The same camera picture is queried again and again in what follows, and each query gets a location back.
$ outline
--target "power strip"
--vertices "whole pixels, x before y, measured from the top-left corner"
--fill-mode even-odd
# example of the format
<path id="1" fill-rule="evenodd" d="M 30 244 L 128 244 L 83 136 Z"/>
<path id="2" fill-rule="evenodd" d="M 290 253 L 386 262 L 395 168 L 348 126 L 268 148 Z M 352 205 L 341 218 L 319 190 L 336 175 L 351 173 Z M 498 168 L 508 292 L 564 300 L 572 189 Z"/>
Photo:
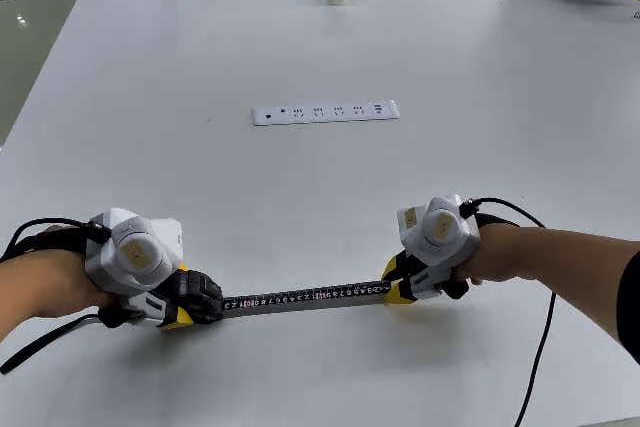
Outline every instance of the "power strip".
<path id="1" fill-rule="evenodd" d="M 393 100 L 364 104 L 317 104 L 297 107 L 255 107 L 254 125 L 311 124 L 315 122 L 349 122 L 353 120 L 388 120 L 400 118 Z"/>

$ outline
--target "black sleeve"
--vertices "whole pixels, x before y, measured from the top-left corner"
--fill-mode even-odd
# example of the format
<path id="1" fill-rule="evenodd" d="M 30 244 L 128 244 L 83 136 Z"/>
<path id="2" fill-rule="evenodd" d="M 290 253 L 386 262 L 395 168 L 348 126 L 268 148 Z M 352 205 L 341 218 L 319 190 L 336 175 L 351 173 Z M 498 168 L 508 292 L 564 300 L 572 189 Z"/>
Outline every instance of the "black sleeve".
<path id="1" fill-rule="evenodd" d="M 617 301 L 618 339 L 640 364 L 640 252 L 622 274 Z"/>

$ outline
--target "white tabletop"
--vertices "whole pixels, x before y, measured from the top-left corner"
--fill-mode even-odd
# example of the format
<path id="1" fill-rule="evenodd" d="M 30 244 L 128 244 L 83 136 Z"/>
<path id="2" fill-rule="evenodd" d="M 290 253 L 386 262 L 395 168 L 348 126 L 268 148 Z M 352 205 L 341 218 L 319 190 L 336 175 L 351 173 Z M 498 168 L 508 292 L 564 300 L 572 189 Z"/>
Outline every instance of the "white tabletop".
<path id="1" fill-rule="evenodd" d="M 396 210 L 447 192 L 637 238 L 639 7 L 78 0 L 0 154 L 0 242 L 45 215 L 172 216 L 188 265 L 236 294 L 376 279 Z M 381 98 L 400 120 L 250 120 Z M 511 425 L 547 300 L 513 281 L 170 334 L 90 326 L 2 379 L 0 423 Z M 65 320 L 21 326 L 0 358 Z M 560 302 L 527 425 L 639 415 L 639 391 L 630 356 Z"/>

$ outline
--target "person's hand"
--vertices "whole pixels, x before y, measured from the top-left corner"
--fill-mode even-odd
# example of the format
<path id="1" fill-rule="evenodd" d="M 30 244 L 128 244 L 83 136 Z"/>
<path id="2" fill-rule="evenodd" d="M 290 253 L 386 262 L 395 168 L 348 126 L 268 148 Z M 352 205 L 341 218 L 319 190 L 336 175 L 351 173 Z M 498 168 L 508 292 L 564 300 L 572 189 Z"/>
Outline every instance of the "person's hand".
<path id="1" fill-rule="evenodd" d="M 19 321 L 60 317 L 91 306 L 104 307 L 113 296 L 84 272 L 84 259 L 66 250 L 31 252 L 0 264 L 7 303 Z"/>
<path id="2" fill-rule="evenodd" d="M 104 307 L 113 296 L 100 290 L 85 274 L 84 259 L 66 250 L 43 250 L 15 259 L 24 263 L 34 282 L 33 315 L 60 317 L 92 306 Z"/>
<path id="3" fill-rule="evenodd" d="M 519 227 L 489 224 L 480 229 L 482 241 L 478 251 L 453 271 L 455 280 L 471 279 L 474 285 L 483 280 L 502 282 L 514 277 L 531 278 L 518 265 L 514 241 Z"/>

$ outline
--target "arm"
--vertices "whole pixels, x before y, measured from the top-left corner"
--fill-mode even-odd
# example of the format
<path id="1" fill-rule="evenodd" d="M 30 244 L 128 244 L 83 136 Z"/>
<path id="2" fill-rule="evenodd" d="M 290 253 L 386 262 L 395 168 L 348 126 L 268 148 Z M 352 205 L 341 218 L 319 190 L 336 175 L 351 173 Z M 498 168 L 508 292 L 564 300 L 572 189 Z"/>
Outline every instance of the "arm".
<path id="1" fill-rule="evenodd" d="M 459 279 L 535 279 L 618 340 L 618 287 L 640 242 L 505 224 L 483 227 L 482 244 Z"/>
<path id="2" fill-rule="evenodd" d="M 0 263 L 0 341 L 31 317 L 59 317 L 110 300 L 85 275 L 77 254 L 44 250 L 16 257 Z"/>

